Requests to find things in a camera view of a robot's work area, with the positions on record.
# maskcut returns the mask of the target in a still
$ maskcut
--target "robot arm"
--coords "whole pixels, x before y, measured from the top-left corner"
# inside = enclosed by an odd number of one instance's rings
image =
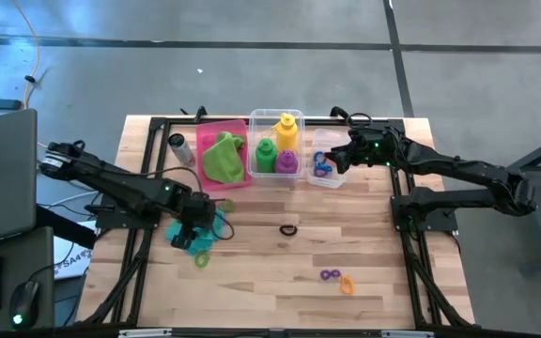
[[[43,175],[59,180],[78,180],[115,201],[98,212],[114,212],[135,220],[157,223],[160,212],[177,218],[183,226],[171,245],[188,249],[195,239],[195,227],[211,228],[216,207],[209,196],[168,178],[134,174],[85,152],[85,142],[50,143],[42,161]]]
[[[433,192],[418,187],[410,192],[404,206],[421,218],[438,207],[493,207],[501,213],[523,216],[536,208],[534,190],[527,177],[484,161],[464,161],[458,156],[441,155],[429,146],[407,138],[393,127],[351,126],[351,142],[332,148],[325,156],[334,161],[343,174],[350,165],[393,166],[415,175],[438,174],[485,186],[486,191]]]

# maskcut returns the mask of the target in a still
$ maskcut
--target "wooden table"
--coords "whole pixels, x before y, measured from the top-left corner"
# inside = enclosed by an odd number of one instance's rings
[[[150,118],[127,116],[117,165],[140,170]],[[433,146],[426,118],[407,118],[404,122],[409,138]],[[314,129],[306,128],[308,147]],[[173,126],[172,132],[185,135],[194,152],[194,126]],[[162,138],[158,134],[154,149],[159,148]],[[157,158],[156,150],[152,156]],[[155,160],[151,165],[153,171]],[[169,150],[164,167],[177,165]],[[165,176],[195,187],[187,172],[174,171]],[[418,186],[443,189],[438,176],[415,179]],[[227,197],[236,202],[236,212],[227,217],[235,225],[235,237],[216,242],[208,266],[199,269],[192,257],[172,248],[164,238],[171,219],[162,219],[152,241],[138,325],[413,328],[402,245],[389,210],[391,195],[388,170],[362,166],[350,168],[348,180],[336,190],[310,185],[304,177],[295,188],[253,185],[214,192],[213,198]],[[299,227],[295,237],[279,233],[279,225],[286,223]],[[118,279],[126,236],[126,230],[114,230],[96,243],[77,318],[91,315]],[[472,322],[454,241],[444,234],[427,233],[427,242],[437,285]],[[340,269],[350,276],[356,285],[355,294],[344,295],[337,283],[321,281],[322,269]],[[425,288],[419,289],[427,309]],[[132,282],[128,290],[123,315],[129,312]]]

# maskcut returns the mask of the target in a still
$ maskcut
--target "bottle cap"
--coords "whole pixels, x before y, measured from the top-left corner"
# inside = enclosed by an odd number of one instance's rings
[[[258,143],[257,150],[265,155],[270,155],[272,153],[273,148],[274,148],[274,144],[272,143],[271,139],[263,138]]]
[[[185,136],[174,133],[168,138],[168,144],[173,147],[182,146],[185,143]]]
[[[291,114],[281,114],[281,127],[284,129],[291,129],[296,124],[296,118]]]
[[[297,165],[298,159],[296,159],[296,154],[291,150],[283,150],[278,157],[278,160],[285,166]]]

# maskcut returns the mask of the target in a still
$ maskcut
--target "pink plastic container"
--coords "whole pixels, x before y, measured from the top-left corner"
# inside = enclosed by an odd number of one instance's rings
[[[242,182],[223,184],[221,182],[211,180],[207,178],[206,175],[204,175],[204,166],[202,165],[204,159],[204,151],[210,149],[211,146],[214,146],[216,136],[221,131],[228,131],[233,135],[243,136],[243,139],[245,140],[245,143],[239,150],[244,171],[244,180]],[[248,130],[245,127],[245,121],[241,119],[236,119],[230,121],[204,123],[197,125],[195,127],[195,143],[195,146],[197,147],[197,174],[202,181],[204,191],[213,192],[224,189],[244,187],[252,184],[252,177],[246,170],[246,168],[248,167]]]

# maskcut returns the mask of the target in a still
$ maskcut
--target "metal canister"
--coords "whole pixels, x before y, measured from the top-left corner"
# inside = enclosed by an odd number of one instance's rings
[[[194,165],[195,157],[193,156],[192,150],[185,140],[185,136],[179,133],[170,135],[168,138],[168,145],[177,156],[178,161],[183,165]]]

